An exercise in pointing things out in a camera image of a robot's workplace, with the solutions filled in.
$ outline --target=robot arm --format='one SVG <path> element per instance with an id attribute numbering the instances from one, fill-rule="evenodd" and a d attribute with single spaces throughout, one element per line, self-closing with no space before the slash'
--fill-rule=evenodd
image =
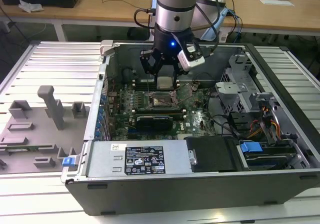
<path id="1" fill-rule="evenodd" d="M 175 83 L 178 76 L 187 74 L 190 69 L 205 62 L 191 29 L 196 2 L 197 0 L 157 0 L 154 44 L 151 50 L 142 51 L 140 55 L 145 73 L 154 75 L 155 81 L 163 65 L 173 66 Z M 153 65 L 149 64 L 151 56 L 155 59 Z"/>

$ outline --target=circuit board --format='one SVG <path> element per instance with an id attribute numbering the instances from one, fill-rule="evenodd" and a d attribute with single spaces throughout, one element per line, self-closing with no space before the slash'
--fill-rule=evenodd
<path id="1" fill-rule="evenodd" d="M 204 108 L 207 96 L 208 89 L 198 89 L 193 83 L 184 83 L 173 91 L 157 91 L 151 84 L 147 90 L 145 86 L 134 88 L 129 84 L 110 85 L 107 111 L 113 126 L 111 139 L 183 140 L 186 137 L 215 136 L 216 131 Z M 138 111 L 154 114 L 159 110 L 162 111 L 159 116 L 173 117 L 170 130 L 137 130 Z"/>

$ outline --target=floor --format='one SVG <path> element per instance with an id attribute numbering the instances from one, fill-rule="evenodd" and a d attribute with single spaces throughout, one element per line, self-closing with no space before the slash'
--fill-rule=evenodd
<path id="1" fill-rule="evenodd" d="M 57 41 L 53 25 L 41 23 L 16 23 L 22 33 L 29 40 Z M 13 25 L 11 32 L 5 34 L 0 32 L 0 82 L 6 77 L 13 65 L 20 58 L 28 43 Z M 70 42 L 99 42 L 100 40 L 128 40 L 127 27 L 100 27 L 101 37 L 97 37 L 95 26 L 65 25 L 64 30 Z M 227 39 L 233 42 L 236 34 L 233 33 Z M 320 38 L 318 41 L 313 36 L 291 35 L 288 39 L 279 35 L 272 45 L 268 44 L 269 36 L 266 34 L 243 33 L 238 43 L 252 43 L 255 46 L 285 46 L 307 67 L 315 58 L 320 49 Z M 135 28 L 131 40 L 143 41 L 148 38 L 148 31 Z M 320 69 L 320 63 L 314 62 L 311 72 L 316 76 Z"/>

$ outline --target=white cloth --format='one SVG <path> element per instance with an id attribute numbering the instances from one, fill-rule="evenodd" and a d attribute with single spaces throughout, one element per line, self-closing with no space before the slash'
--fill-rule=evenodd
<path id="1" fill-rule="evenodd" d="M 41 4 L 31 4 L 23 0 L 20 0 L 20 4 L 18 6 L 27 13 L 40 12 L 44 10 Z"/>

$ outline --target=power supply label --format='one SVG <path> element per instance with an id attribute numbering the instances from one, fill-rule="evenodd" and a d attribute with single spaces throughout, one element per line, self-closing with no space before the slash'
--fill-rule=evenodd
<path id="1" fill-rule="evenodd" d="M 165 154 L 162 146 L 137 146 L 125 148 L 127 175 L 165 174 Z"/>

